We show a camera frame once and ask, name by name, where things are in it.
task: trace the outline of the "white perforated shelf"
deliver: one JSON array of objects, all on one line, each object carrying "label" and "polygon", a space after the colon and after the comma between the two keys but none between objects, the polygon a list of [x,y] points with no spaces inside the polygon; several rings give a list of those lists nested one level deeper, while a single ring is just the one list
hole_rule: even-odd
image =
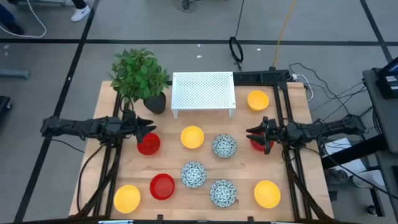
[{"label": "white perforated shelf", "polygon": [[175,72],[172,110],[229,110],[236,108],[232,72]]}]

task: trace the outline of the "wooden tabletop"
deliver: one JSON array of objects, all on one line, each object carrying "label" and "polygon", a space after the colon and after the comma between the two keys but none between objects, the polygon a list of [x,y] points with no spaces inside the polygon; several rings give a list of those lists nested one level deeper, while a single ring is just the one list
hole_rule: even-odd
[{"label": "wooden tabletop", "polygon": [[[302,83],[288,83],[290,102],[294,120],[311,123],[311,116]],[[269,106],[261,112],[248,109],[246,98],[250,91],[261,90],[268,94]],[[141,118],[151,119],[157,128],[153,131],[161,140],[158,152],[144,156],[137,150],[135,138],[125,139],[122,147],[116,189],[126,184],[135,185],[141,193],[141,202],[137,209],[128,214],[112,209],[111,218],[120,219],[156,219],[163,214],[166,220],[247,220],[253,216],[257,221],[293,221],[292,202],[285,162],[282,160],[282,146],[275,144],[269,155],[256,151],[246,138],[245,130],[260,124],[263,116],[277,119],[275,98],[272,87],[236,86],[236,111],[232,119],[228,111],[180,111],[178,119],[173,118],[170,109],[171,90],[164,91],[167,97],[166,110],[154,115],[145,108],[142,101],[134,104],[134,111]],[[282,92],[280,92],[284,117],[287,117]],[[103,82],[95,110],[95,118],[112,114],[116,92],[110,82]],[[202,128],[205,141],[198,149],[184,148],[180,142],[180,133],[187,126]],[[222,159],[211,150],[211,143],[219,134],[229,134],[235,138],[238,149],[233,157]],[[90,139],[85,149],[82,163],[98,148],[99,143]],[[317,150],[312,142],[307,147]],[[81,205],[86,203],[98,186],[98,179],[104,157],[104,150],[87,165],[82,178]],[[307,189],[319,206],[329,216],[333,216],[328,189],[323,175],[319,155],[309,150],[301,150],[302,164]],[[197,189],[189,189],[182,184],[181,168],[190,161],[202,163],[207,171],[205,183]],[[174,194],[167,200],[153,198],[149,192],[151,179],[160,173],[170,174],[176,183]],[[218,179],[228,179],[236,186],[238,197],[228,208],[218,208],[210,200],[210,187]],[[265,209],[254,199],[254,187],[261,180],[270,180],[278,185],[281,192],[280,204]],[[304,217],[301,194],[297,190],[301,217]],[[101,212],[104,212],[108,191],[105,190]],[[70,209],[75,214],[76,194]]]}]

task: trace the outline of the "person's leg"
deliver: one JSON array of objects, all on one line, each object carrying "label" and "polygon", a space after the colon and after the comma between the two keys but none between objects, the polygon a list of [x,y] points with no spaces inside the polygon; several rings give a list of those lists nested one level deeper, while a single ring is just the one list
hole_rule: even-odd
[{"label": "person's leg", "polygon": [[2,4],[0,4],[0,22],[13,34],[24,34],[24,30],[17,24],[15,17]]},{"label": "person's leg", "polygon": [[72,1],[77,9],[84,9],[87,6],[84,0],[72,0]]},{"label": "person's leg", "polygon": [[73,22],[78,22],[90,13],[90,8],[84,0],[72,0],[76,6],[74,15],[70,18]]}]

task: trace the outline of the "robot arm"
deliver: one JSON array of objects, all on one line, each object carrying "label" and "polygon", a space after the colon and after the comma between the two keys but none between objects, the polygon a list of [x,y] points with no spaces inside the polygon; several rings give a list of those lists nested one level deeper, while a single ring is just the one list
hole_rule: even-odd
[{"label": "robot arm", "polygon": [[289,121],[287,126],[278,127],[275,119],[263,117],[262,123],[246,131],[252,133],[247,137],[262,146],[266,146],[265,154],[271,151],[270,141],[276,141],[284,146],[294,148],[304,147],[306,143],[318,139],[319,135],[331,136],[334,134],[363,134],[365,125],[361,118],[349,114],[339,121],[322,124],[301,124]]},{"label": "robot arm", "polygon": [[146,134],[156,128],[156,126],[148,126],[153,121],[137,117],[135,112],[131,110],[127,110],[124,117],[125,119],[122,121],[118,117],[107,116],[86,121],[73,121],[51,116],[43,120],[40,132],[43,137],[68,134],[79,136],[82,139],[95,138],[100,143],[110,142],[112,139],[124,138],[132,134],[140,143]]}]

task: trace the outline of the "shoe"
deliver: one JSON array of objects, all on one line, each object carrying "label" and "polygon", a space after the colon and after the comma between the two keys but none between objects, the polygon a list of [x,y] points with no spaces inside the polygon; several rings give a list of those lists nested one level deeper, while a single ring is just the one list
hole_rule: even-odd
[{"label": "shoe", "polygon": [[7,29],[13,34],[24,35],[25,31],[16,22],[5,24]]},{"label": "shoe", "polygon": [[90,13],[90,7],[86,6],[83,9],[76,9],[74,15],[70,18],[72,22],[78,22]]},{"label": "shoe", "polygon": [[63,4],[66,6],[74,6],[75,5],[72,0],[65,0],[65,2],[63,2]]}]

